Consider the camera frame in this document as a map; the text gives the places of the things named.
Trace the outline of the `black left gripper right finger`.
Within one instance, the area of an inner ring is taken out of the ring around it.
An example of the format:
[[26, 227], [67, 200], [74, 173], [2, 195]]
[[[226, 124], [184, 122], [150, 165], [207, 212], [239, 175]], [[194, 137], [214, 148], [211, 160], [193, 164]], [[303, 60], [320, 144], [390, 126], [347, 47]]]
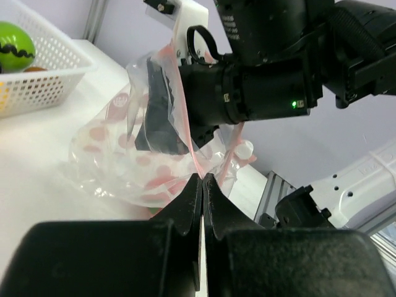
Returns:
[[210, 296], [394, 296], [370, 237], [335, 228], [264, 228], [208, 174], [202, 183]]

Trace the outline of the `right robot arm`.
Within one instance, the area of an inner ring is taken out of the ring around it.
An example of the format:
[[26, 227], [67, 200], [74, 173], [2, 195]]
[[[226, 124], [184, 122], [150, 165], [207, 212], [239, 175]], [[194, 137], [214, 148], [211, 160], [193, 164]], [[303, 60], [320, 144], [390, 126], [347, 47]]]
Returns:
[[176, 72], [189, 134], [202, 147], [222, 124], [306, 116], [323, 88], [343, 109], [395, 91], [395, 11], [359, 1], [217, 1], [232, 51], [206, 26], [184, 30]]

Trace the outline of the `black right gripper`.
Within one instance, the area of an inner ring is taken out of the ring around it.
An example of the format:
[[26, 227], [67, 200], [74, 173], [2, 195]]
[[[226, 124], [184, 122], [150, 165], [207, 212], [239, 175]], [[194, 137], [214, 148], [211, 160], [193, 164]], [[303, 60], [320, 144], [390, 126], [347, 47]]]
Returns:
[[[148, 102], [135, 139], [138, 151], [185, 155], [187, 146], [170, 119], [174, 96], [163, 68], [147, 60]], [[307, 116], [322, 97], [321, 63], [315, 54], [247, 67], [193, 63], [179, 67], [190, 134], [202, 148], [224, 124]]]

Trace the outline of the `brown fake kiwi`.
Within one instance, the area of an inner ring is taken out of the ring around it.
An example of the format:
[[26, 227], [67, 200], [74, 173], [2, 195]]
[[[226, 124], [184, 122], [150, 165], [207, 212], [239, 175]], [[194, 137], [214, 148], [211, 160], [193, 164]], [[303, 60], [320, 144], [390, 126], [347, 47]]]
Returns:
[[40, 72], [40, 71], [46, 71], [46, 69], [38, 66], [33, 66], [33, 67], [28, 67], [24, 70], [24, 72]]

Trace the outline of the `clear zip top bag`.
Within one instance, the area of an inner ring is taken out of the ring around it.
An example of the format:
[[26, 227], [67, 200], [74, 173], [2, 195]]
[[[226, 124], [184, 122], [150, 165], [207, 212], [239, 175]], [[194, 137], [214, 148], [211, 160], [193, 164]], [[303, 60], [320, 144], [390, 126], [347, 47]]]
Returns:
[[199, 145], [192, 138], [174, 49], [167, 45], [127, 67], [129, 83], [73, 136], [64, 173], [89, 197], [156, 213], [189, 178], [212, 173], [225, 194], [253, 162], [243, 125], [222, 125]]

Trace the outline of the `yellow fake pepper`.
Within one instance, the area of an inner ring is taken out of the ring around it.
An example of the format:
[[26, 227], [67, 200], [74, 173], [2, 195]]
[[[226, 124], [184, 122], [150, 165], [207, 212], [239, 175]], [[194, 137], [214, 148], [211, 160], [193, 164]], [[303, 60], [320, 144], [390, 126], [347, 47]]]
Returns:
[[3, 112], [6, 109], [7, 99], [9, 96], [9, 88], [5, 82], [0, 82], [0, 110]]

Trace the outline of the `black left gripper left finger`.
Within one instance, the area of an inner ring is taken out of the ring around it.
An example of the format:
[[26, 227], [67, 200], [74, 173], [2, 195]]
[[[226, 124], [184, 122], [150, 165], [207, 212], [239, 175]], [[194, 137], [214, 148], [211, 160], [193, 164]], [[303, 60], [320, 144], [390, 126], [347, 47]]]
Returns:
[[22, 238], [2, 296], [194, 296], [202, 180], [149, 220], [41, 222]]

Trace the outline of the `green fake apple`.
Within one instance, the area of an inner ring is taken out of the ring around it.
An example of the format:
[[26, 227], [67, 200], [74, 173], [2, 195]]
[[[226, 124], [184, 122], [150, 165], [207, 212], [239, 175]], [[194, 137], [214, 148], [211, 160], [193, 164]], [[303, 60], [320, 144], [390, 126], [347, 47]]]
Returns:
[[36, 48], [30, 35], [20, 26], [1, 21], [1, 73], [22, 72], [32, 65]]

